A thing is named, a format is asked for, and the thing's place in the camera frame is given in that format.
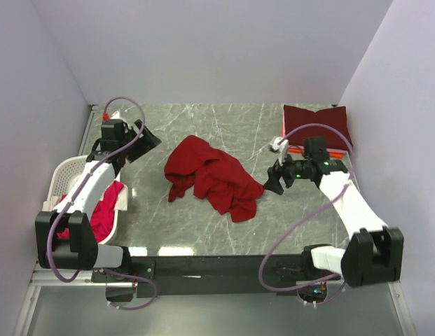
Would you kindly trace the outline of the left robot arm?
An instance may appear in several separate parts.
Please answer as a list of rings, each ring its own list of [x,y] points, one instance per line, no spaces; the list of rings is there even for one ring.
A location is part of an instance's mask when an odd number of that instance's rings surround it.
[[[134,162],[160,144],[142,120],[128,125],[106,120],[85,158],[83,171],[72,189],[52,210],[35,219],[38,262],[42,268],[92,270],[108,268],[116,281],[129,279],[133,264],[127,248],[97,242],[90,223],[106,189],[126,163]]]

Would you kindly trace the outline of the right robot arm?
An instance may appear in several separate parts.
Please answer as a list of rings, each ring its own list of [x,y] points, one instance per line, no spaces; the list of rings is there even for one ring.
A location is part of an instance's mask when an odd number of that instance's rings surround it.
[[[268,168],[264,189],[278,195],[296,180],[313,182],[339,215],[349,238],[346,248],[314,245],[304,248],[301,273],[316,279],[324,272],[340,275],[351,287],[395,282],[400,279],[404,238],[388,227],[370,208],[342,160],[332,159],[323,136],[304,140],[303,157],[293,159],[289,142],[275,137],[269,149],[278,154]]]

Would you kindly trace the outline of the red t-shirt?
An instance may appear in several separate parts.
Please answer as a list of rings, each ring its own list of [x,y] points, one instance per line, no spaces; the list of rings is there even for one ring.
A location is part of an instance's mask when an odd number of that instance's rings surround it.
[[[187,136],[172,151],[164,174],[172,184],[169,202],[193,188],[197,198],[206,199],[221,215],[229,213],[234,223],[254,218],[256,201],[264,193],[238,159],[195,135]]]

